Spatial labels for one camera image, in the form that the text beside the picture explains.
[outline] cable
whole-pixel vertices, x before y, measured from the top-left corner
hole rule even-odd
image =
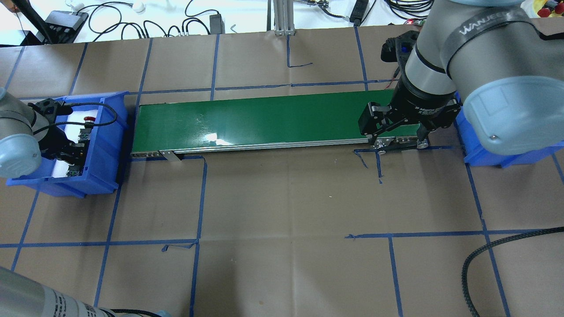
[[[323,12],[325,12],[325,14],[327,14],[330,17],[336,17],[337,19],[345,19],[344,16],[342,15],[336,15],[336,14],[332,14],[331,12],[329,12],[326,8],[323,7],[319,7]]]
[[[147,37],[150,37],[150,36],[149,36],[149,31],[147,30],[147,26],[145,25],[145,23],[147,23],[147,22],[152,23],[152,24],[158,26],[158,28],[161,29],[161,31],[162,31],[162,32],[164,33],[164,35],[166,36],[165,29],[163,29],[160,25],[156,24],[156,23],[153,22],[153,21],[145,20],[145,21],[143,21],[143,28],[145,29],[145,34],[147,35]]]
[[[116,314],[138,314],[138,315],[145,315],[149,317],[161,317],[153,312],[138,310],[138,309],[112,309],[113,312]]]
[[[210,33],[210,30],[209,30],[208,27],[205,25],[205,23],[202,22],[202,20],[198,19],[197,17],[189,17],[188,19],[185,19],[184,21],[182,21],[182,31],[183,31],[183,32],[186,32],[186,33],[188,34],[188,25],[190,25],[190,23],[192,23],[192,22],[196,22],[196,23],[201,24],[201,25],[206,29],[206,32],[208,33],[208,35],[211,34],[211,33]]]
[[[372,11],[372,8],[374,8],[376,1],[378,1],[378,0],[374,0],[374,2],[372,2],[370,9],[368,9],[368,12],[366,13],[366,15],[364,16],[364,18],[362,19],[362,21],[360,22],[360,24],[358,26],[361,26],[364,23],[364,21],[366,21],[366,19],[368,18],[368,15],[370,15],[370,12]]]
[[[136,25],[136,23],[126,23],[124,25],[124,27],[121,29],[121,39],[124,39],[125,28],[127,28],[129,26],[132,26],[137,31],[137,35],[139,36],[139,38],[143,38],[143,36],[141,35],[141,32],[139,31],[139,29],[135,25]]]
[[[476,251],[472,252],[472,254],[470,254],[468,256],[468,258],[466,258],[466,261],[464,261],[464,265],[462,266],[462,293],[464,295],[464,300],[466,301],[466,305],[468,306],[468,309],[472,313],[472,316],[473,317],[480,317],[480,315],[478,314],[478,311],[476,310],[476,307],[474,307],[474,304],[472,303],[472,299],[470,299],[470,292],[468,291],[468,267],[470,266],[470,262],[472,262],[472,260],[475,257],[477,257],[481,253],[483,253],[483,252],[485,252],[485,251],[487,251],[487,250],[489,250],[489,249],[491,249],[495,246],[503,244],[503,243],[517,241],[517,240],[525,239],[525,238],[528,238],[528,237],[536,237],[536,236],[542,236],[542,235],[556,234],[558,232],[564,232],[564,227],[541,229],[541,230],[537,230],[537,231],[528,232],[526,234],[520,234],[520,235],[511,236],[511,237],[506,237],[506,238],[499,239],[499,240],[496,240],[494,242],[488,243],[488,244],[480,247]]]
[[[113,114],[113,119],[111,121],[102,122],[101,124],[88,124],[88,126],[92,126],[92,127],[94,127],[94,126],[107,126],[107,125],[110,125],[110,124],[117,121],[117,112],[112,107],[110,107],[109,105],[107,105],[105,103],[99,103],[99,102],[71,103],[71,104],[66,104],[65,106],[66,107],[76,107],[76,106],[79,106],[79,105],[101,105],[101,106],[106,107],[106,109],[108,109]],[[45,131],[49,128],[52,128],[54,126],[59,126],[59,125],[83,125],[83,126],[87,126],[87,123],[85,123],[85,122],[73,122],[73,121],[56,122],[54,124],[46,125],[46,126],[40,128],[40,129],[34,131],[33,135],[36,135],[36,134],[43,132],[43,131]]]
[[[195,14],[195,15],[189,15],[188,14],[188,6],[190,5],[190,3],[192,3],[192,1],[194,1],[194,0],[188,1],[188,4],[186,5],[186,8],[184,9],[184,14],[187,17],[197,17],[197,16],[202,15],[202,14],[207,13],[207,12],[215,12],[215,14],[219,14],[219,11],[217,11],[216,9],[208,9],[208,10],[204,10],[204,11],[198,13],[198,14]]]
[[[435,0],[384,0],[393,14],[401,19],[416,17],[426,19],[428,15],[421,15],[431,9]]]
[[[168,36],[172,36],[172,35],[170,35],[170,31],[171,31],[173,28],[176,28],[176,30],[178,31],[178,34],[179,34],[179,35],[181,34],[180,29],[179,29],[176,25],[173,25],[172,27],[169,28],[169,32],[167,33]]]

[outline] blue tape line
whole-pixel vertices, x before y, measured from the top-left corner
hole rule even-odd
[[[356,83],[364,83],[364,81],[362,81],[362,80],[357,80],[357,81],[336,81],[336,82],[291,83],[291,84],[290,84],[290,87],[354,85],[354,84],[356,84]]]
[[[24,231],[21,233],[20,243],[17,246],[16,255],[14,256],[14,261],[12,262],[11,270],[16,270],[17,260],[20,258],[21,248],[23,247],[25,235],[28,234],[29,224],[32,221],[33,212],[35,211],[35,206],[37,204],[37,199],[39,198],[39,190],[36,190],[35,197],[33,198],[32,207],[29,209],[28,219],[25,221]]]
[[[215,96],[215,75],[217,73],[217,57],[218,57],[218,52],[219,52],[219,34],[217,34],[217,37],[215,38],[215,52],[214,52],[214,56],[213,56],[213,70],[211,73],[211,94],[210,94],[210,100],[213,100],[214,96]]]
[[[470,181],[470,186],[472,188],[472,194],[474,195],[474,201],[476,203],[476,208],[478,209],[478,215],[480,216],[480,222],[482,223],[482,231],[486,238],[486,243],[490,243],[490,236],[488,234],[488,228],[486,226],[486,220],[483,218],[482,205],[480,204],[480,199],[478,198],[478,191],[476,190],[476,185],[474,183],[474,177],[472,176],[472,171],[470,170],[470,164],[466,163],[466,172],[468,174],[468,180]],[[493,274],[497,282],[497,288],[500,293],[501,303],[503,305],[503,310],[505,311],[506,317],[511,317],[509,311],[509,305],[507,304],[507,299],[505,298],[505,291],[503,290],[503,285],[501,283],[501,277],[499,275],[499,270],[497,269],[497,262],[495,261],[494,250],[489,249],[490,260],[492,262]]]
[[[382,166],[381,166],[381,161],[380,161],[380,154],[378,154],[378,152],[375,152],[376,154],[376,167],[378,168],[378,181],[380,182],[380,184],[382,184],[382,177],[384,177],[382,175]]]
[[[82,56],[80,56],[80,61],[78,62],[78,67],[76,68],[76,74],[74,74],[74,79],[72,81],[72,85],[70,86],[69,95],[72,95],[74,91],[74,87],[76,86],[76,81],[78,80],[78,73],[82,68],[82,63],[84,62],[84,56],[86,55],[86,49],[88,49],[88,43],[84,43],[84,49],[82,50]]]
[[[202,222],[204,220],[204,198],[206,195],[206,182],[208,180],[208,163],[204,161],[204,171],[202,172],[202,190],[200,193],[200,216],[198,218],[198,233],[196,238],[202,238]]]
[[[564,173],[562,173],[562,167],[560,166],[560,163],[558,162],[558,158],[556,157],[556,154],[552,154],[552,160],[554,161],[554,165],[556,166],[556,169],[558,170],[558,175],[560,175],[560,179],[562,180],[562,183],[564,184]]]
[[[360,55],[360,65],[362,66],[362,78],[364,79],[364,90],[368,91],[366,65],[364,64],[364,54],[362,53],[362,45],[360,44],[360,36],[358,35],[357,27],[354,28],[354,34],[356,36],[356,45],[358,45],[358,53]]]
[[[391,237],[388,238],[388,247],[390,248],[391,273],[394,277],[395,300],[398,305],[398,316],[403,317],[402,297],[399,293],[398,268],[395,265],[394,242]]]
[[[210,91],[211,88],[191,88],[191,89],[172,89],[172,90],[151,90],[151,91],[141,91],[137,94],[151,95],[151,94],[170,94],[170,93],[192,93],[195,91]]]
[[[193,246],[195,246],[196,244],[198,244],[198,242],[194,242],[194,243],[190,243],[188,245],[178,245],[178,244],[165,244],[165,246],[162,247],[161,251],[162,252],[166,252],[169,250],[170,246],[175,246],[177,248],[184,248],[184,249],[192,249]]]
[[[355,155],[360,157],[360,161],[362,162],[362,165],[364,165],[365,168],[368,168],[368,165],[366,165],[366,162],[364,162],[362,155],[360,155],[362,152],[363,151],[354,150]]]
[[[139,93],[137,93],[137,101],[135,103],[135,109],[139,107],[141,102],[141,91],[143,91],[143,85],[145,85],[145,76],[147,75],[147,67],[149,66],[149,57],[151,57],[151,49],[153,48],[153,38],[149,39],[149,48],[147,48],[147,57],[145,58],[145,65],[143,66],[143,74],[141,75],[141,83],[139,84]]]
[[[192,289],[190,291],[190,317],[194,317],[194,305],[196,304],[196,277],[198,276],[198,262],[200,260],[200,244],[196,244],[194,254],[194,267],[192,268]]]
[[[290,86],[289,83],[284,83],[280,85],[262,85],[262,86],[239,86],[239,87],[220,87],[215,90],[242,90],[242,89],[265,89],[265,88],[278,88]]]
[[[10,83],[12,82],[12,78],[14,77],[14,74],[16,73],[17,66],[20,64],[22,55],[24,55],[24,50],[25,50],[25,46],[22,46],[21,50],[20,50],[20,55],[17,56],[16,63],[14,64],[14,68],[12,68],[12,72],[10,73],[10,76],[8,77],[8,81],[6,82],[6,85],[4,86],[4,88],[6,88],[6,90],[8,90],[8,87],[10,86]]]
[[[447,236],[478,236],[482,235],[483,231],[444,231],[444,232],[398,232],[395,234],[362,234],[362,235],[348,235],[345,239],[376,239],[376,238],[391,238],[391,237],[447,237]]]
[[[109,222],[108,236],[106,237],[106,243],[105,243],[105,248],[104,248],[104,256],[102,258],[102,266],[100,268],[100,276],[98,277],[98,286],[96,287],[96,296],[94,297],[94,307],[98,306],[98,301],[100,300],[100,291],[102,290],[102,282],[104,280],[105,264],[106,264],[106,261],[108,260],[108,251],[109,251],[110,241],[112,239],[113,226],[116,222],[117,206],[119,205],[119,202],[120,202],[121,188],[122,188],[122,184],[120,184],[118,189],[117,189],[116,199],[113,203],[112,219]]]
[[[310,62],[310,63],[307,63],[307,64],[290,66],[290,36],[287,35],[286,36],[286,65],[288,66],[288,68],[304,67],[304,66],[308,66],[308,65],[311,65],[311,64],[313,64],[313,63]]]

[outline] red button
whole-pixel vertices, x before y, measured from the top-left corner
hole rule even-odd
[[[554,8],[554,12],[556,14],[564,13],[564,2],[559,3],[558,6],[556,6],[556,8]]]
[[[549,8],[542,8],[537,12],[540,17],[549,17],[551,13]]]

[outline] blue bin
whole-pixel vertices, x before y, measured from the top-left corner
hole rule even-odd
[[[120,163],[121,143],[127,129],[127,110],[124,96],[128,91],[95,95],[76,95],[57,98],[66,103],[105,103],[118,114],[115,123],[94,127],[90,134],[90,145],[86,156],[86,165],[82,175],[74,177],[52,177],[55,161],[43,158],[41,166],[30,175],[8,179],[8,186],[25,185],[51,196],[75,196],[84,198],[87,194],[112,193],[117,189],[117,169]],[[98,110],[95,123],[113,119],[113,114],[100,105],[82,105],[75,111]],[[57,117],[57,122],[66,121],[67,116]]]
[[[501,165],[502,168],[508,168],[516,164],[534,164],[564,148],[564,142],[559,142],[553,146],[520,155],[497,155],[482,147],[476,132],[474,132],[470,122],[466,120],[464,112],[460,112],[456,117],[456,123],[466,148],[464,161],[471,166]]]

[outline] green conveyor belt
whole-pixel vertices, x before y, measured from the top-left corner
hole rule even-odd
[[[370,102],[388,104],[393,91],[142,105],[133,154],[362,143],[358,118]],[[416,135],[418,125],[383,136]]]

